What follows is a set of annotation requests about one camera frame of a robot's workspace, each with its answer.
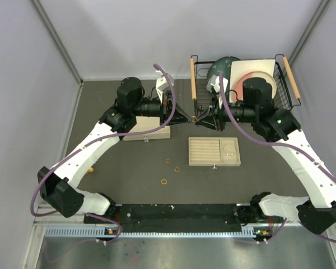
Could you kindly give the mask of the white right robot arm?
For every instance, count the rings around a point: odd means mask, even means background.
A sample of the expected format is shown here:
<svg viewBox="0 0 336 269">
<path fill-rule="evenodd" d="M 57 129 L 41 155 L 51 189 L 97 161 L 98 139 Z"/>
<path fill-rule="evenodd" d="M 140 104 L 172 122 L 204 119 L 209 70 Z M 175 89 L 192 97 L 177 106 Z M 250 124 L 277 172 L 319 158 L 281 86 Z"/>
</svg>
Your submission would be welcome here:
<svg viewBox="0 0 336 269">
<path fill-rule="evenodd" d="M 231 90 L 223 75 L 213 75 L 207 82 L 207 90 L 213 96 L 211 107 L 196 124 L 221 131 L 231 122 L 240 131 L 240 122 L 250 123 L 263 140 L 246 132 L 243 135 L 278 152 L 308 194 L 306 197 L 258 194 L 250 201 L 251 217 L 258 222 L 269 216 L 298 221 L 317 235 L 335 224 L 336 178 L 312 149 L 292 113 L 274 106 L 272 84 L 264 78 L 251 77 L 243 80 L 241 90 Z"/>
</svg>

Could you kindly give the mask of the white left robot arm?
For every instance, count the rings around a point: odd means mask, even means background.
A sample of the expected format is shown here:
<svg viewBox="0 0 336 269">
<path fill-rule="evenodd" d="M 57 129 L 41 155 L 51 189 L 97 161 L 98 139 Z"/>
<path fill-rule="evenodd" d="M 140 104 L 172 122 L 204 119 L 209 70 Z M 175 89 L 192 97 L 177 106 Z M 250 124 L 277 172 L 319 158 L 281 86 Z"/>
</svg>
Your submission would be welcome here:
<svg viewBox="0 0 336 269">
<path fill-rule="evenodd" d="M 190 117 L 176 102 L 174 79 L 167 73 L 156 81 L 158 97 L 145 96 L 140 79 L 127 77 L 117 89 L 114 104 L 106 110 L 86 138 L 63 160 L 38 171 L 36 196 L 63 217 L 96 214 L 103 222 L 114 219 L 113 200 L 99 193 L 78 189 L 83 177 L 103 154 L 126 136 L 145 136 Z"/>
</svg>

